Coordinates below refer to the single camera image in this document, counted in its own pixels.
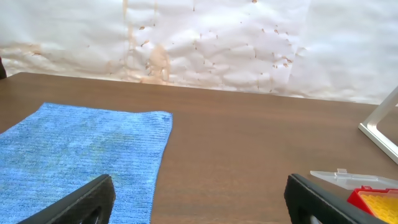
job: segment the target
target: transparent lid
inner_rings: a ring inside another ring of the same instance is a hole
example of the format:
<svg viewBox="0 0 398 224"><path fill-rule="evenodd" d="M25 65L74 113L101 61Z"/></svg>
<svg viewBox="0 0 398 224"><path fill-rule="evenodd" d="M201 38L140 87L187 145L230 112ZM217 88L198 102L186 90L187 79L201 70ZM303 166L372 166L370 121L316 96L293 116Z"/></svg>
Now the transparent lid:
<svg viewBox="0 0 398 224"><path fill-rule="evenodd" d="M373 189L398 189L398 181L373 175L349 174L346 169L337 172L311 171L313 176L340 186L347 190L354 190L362 186Z"/></svg>

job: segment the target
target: dark object on table edge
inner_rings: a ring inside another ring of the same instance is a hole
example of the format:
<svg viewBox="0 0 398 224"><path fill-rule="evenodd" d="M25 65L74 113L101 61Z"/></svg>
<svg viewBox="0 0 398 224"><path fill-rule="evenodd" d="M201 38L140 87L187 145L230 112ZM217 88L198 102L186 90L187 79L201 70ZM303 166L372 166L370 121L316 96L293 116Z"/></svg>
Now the dark object on table edge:
<svg viewBox="0 0 398 224"><path fill-rule="evenodd" d="M21 224L109 222L116 199L111 176L103 174Z"/></svg>
<svg viewBox="0 0 398 224"><path fill-rule="evenodd" d="M385 224L298 174L289 175L284 195L293 224L311 223L311 216L323 224Z"/></svg>
<svg viewBox="0 0 398 224"><path fill-rule="evenodd" d="M4 69L4 66L2 65L0 57L0 80L2 80L3 78L7 78L7 74L6 74L6 69Z"/></svg>

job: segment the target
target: blue towel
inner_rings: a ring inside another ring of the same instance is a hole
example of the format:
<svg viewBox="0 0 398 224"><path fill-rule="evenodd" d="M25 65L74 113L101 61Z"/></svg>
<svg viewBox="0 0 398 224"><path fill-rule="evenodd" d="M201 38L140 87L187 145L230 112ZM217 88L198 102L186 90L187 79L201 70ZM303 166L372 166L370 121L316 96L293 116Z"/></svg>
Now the blue towel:
<svg viewBox="0 0 398 224"><path fill-rule="evenodd" d="M16 223L101 174L116 191L110 223L149 223L172 115L45 103L0 135L0 223Z"/></svg>

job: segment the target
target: yellow foam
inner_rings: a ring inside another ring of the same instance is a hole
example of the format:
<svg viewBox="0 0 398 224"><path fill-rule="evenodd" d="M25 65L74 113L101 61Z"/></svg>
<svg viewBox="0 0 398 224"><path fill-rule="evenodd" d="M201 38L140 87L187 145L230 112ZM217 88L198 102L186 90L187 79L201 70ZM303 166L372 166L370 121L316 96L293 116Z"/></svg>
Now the yellow foam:
<svg viewBox="0 0 398 224"><path fill-rule="evenodd" d="M386 223L398 224L398 198L361 195L373 214Z"/></svg>

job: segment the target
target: white metal leg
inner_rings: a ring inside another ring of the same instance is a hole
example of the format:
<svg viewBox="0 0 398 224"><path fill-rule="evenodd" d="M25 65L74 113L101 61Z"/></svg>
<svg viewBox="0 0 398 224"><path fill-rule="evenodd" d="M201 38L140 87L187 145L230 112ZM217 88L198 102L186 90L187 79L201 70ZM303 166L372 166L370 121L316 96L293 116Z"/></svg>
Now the white metal leg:
<svg viewBox="0 0 398 224"><path fill-rule="evenodd" d="M398 164L398 147L377 130L378 122L398 104L398 87L369 115L358 128Z"/></svg>

